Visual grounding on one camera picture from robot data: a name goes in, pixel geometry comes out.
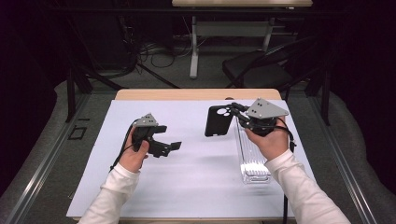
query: table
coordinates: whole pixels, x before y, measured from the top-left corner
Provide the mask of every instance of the table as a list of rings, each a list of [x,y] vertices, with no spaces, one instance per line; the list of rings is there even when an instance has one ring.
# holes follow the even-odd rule
[[[311,7],[311,0],[173,0],[174,7]],[[198,76],[197,36],[264,36],[262,50],[267,51],[274,26],[269,21],[197,21],[192,16],[192,55],[190,78]]]
[[[136,119],[136,114],[144,116],[143,111],[150,110],[161,125],[168,127],[166,133],[154,135],[156,140],[165,143],[181,140],[182,145],[166,158],[145,160],[139,185],[133,198],[123,206],[121,220],[280,220],[281,187],[275,181],[244,184],[235,135],[229,132],[207,138],[205,124],[200,122],[205,120],[209,105],[228,104],[230,101],[224,99],[230,97],[239,103],[253,103],[259,96],[287,107],[276,90],[119,91],[107,112],[67,216],[74,219],[82,216],[106,179],[108,165],[120,151],[127,126]],[[292,118],[288,117],[287,123],[296,141],[301,142]],[[302,144],[298,144],[295,152],[308,175],[314,178]]]

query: white paper sheet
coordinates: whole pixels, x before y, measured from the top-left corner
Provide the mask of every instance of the white paper sheet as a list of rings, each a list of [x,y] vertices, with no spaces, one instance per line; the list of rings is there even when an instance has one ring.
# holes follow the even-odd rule
[[[251,105],[254,100],[235,101]],[[270,101],[288,109],[283,101]],[[166,133],[154,139],[181,141],[168,157],[145,160],[133,197],[121,217],[130,218],[263,218],[282,217],[283,191],[275,182],[246,185],[239,167],[235,133],[205,137],[207,110],[230,101],[113,101],[92,149],[83,177],[67,212],[81,217],[106,180],[120,153],[130,124],[151,113]],[[314,178],[291,115],[287,123],[297,143],[295,155]]]

